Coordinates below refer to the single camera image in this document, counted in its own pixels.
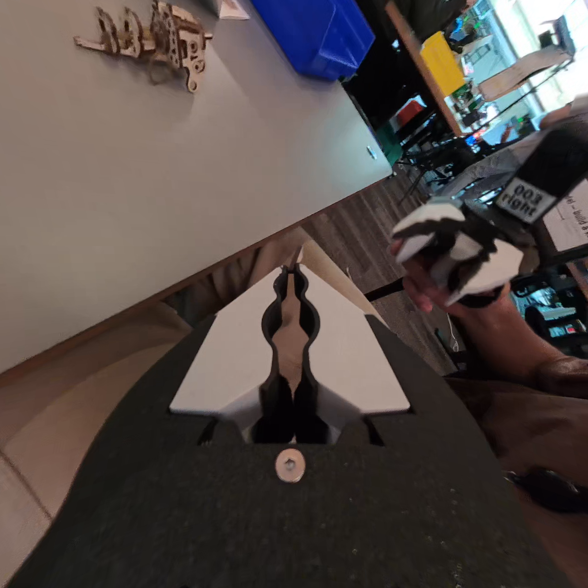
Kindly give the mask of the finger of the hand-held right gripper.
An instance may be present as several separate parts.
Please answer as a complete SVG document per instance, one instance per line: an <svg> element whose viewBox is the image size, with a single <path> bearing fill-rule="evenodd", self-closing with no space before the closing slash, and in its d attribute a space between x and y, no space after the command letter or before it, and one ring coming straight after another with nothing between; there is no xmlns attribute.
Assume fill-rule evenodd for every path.
<svg viewBox="0 0 588 588"><path fill-rule="evenodd" d="M423 204L393 228L393 239L401 241L397 262L406 263L442 235L454 237L465 222L465 214L451 203Z"/></svg>
<svg viewBox="0 0 588 588"><path fill-rule="evenodd" d="M448 305L465 305L474 296L500 292L518 275L522 260L523 252L503 239L457 238L432 265L431 279L448 293Z"/></svg>

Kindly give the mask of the wooden tower model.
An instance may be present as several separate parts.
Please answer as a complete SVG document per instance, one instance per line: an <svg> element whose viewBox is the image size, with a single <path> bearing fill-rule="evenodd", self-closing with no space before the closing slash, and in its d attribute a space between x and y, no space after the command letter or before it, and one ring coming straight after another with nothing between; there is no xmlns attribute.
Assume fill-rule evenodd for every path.
<svg viewBox="0 0 588 588"><path fill-rule="evenodd" d="M183 79L188 92L196 93L206 69L206 49L213 38L200 19L187 10L163 1L152 1L147 23L135 10L123 6L115 20L96 6L97 40L74 36L76 47L146 67L152 85Z"/></svg>

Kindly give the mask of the person's beige pants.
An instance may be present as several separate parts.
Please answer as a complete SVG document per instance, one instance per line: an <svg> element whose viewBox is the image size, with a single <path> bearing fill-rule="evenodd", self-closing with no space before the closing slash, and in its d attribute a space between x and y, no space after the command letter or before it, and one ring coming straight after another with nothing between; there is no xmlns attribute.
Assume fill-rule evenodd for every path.
<svg viewBox="0 0 588 588"><path fill-rule="evenodd" d="M1 391L1 534L44 529L116 404L192 327L299 253L364 313L383 319L303 230L294 229Z"/></svg>

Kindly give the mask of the blue plastic bin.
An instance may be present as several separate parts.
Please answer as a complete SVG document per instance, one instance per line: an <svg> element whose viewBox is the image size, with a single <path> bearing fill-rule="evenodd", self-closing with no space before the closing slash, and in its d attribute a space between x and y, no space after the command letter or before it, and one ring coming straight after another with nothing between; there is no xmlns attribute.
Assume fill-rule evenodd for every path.
<svg viewBox="0 0 588 588"><path fill-rule="evenodd" d="M292 67L338 81L355 75L375 35L355 1L251 1Z"/></svg>

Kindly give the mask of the yellow plastic bin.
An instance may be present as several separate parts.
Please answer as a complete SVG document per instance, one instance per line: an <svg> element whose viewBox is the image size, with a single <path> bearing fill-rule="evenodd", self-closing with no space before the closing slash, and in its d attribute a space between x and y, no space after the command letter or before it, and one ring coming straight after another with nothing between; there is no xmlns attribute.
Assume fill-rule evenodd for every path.
<svg viewBox="0 0 588 588"><path fill-rule="evenodd" d="M424 41L420 55L444 98L466 85L458 56L450 48L442 31Z"/></svg>

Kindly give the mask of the white marker sign board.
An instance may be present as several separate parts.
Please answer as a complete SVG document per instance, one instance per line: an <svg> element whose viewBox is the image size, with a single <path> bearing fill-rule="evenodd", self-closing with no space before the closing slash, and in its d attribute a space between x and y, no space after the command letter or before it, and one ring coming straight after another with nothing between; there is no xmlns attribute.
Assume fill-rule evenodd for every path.
<svg viewBox="0 0 588 588"><path fill-rule="evenodd" d="M543 218L558 253L587 246L587 180Z"/></svg>

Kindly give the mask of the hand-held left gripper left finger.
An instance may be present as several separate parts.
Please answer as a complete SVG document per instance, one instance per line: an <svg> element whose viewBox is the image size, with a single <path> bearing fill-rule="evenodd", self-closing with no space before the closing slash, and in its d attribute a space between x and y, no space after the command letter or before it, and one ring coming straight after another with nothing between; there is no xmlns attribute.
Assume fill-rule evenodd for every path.
<svg viewBox="0 0 588 588"><path fill-rule="evenodd" d="M174 414L233 422L254 443L288 443L295 410L274 342L289 272L277 268L219 311L171 401Z"/></svg>

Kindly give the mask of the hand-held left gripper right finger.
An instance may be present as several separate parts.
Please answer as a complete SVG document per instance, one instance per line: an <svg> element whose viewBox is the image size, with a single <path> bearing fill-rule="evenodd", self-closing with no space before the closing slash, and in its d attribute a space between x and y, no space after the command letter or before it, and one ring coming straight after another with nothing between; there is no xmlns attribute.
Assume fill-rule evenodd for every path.
<svg viewBox="0 0 588 588"><path fill-rule="evenodd" d="M307 336L295 391L296 440L335 444L350 423L408 412L409 400L372 327L391 331L302 263L295 266L295 294Z"/></svg>

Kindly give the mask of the person's right forearm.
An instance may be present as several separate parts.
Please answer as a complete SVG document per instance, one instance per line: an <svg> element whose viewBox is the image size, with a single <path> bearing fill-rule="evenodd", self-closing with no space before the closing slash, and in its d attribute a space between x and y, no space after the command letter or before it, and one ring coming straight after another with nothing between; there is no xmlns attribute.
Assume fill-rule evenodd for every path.
<svg viewBox="0 0 588 588"><path fill-rule="evenodd" d="M501 378L532 386L541 368L565 355L533 332L511 300L508 291L490 305L470 308L461 303L447 310L489 368Z"/></svg>

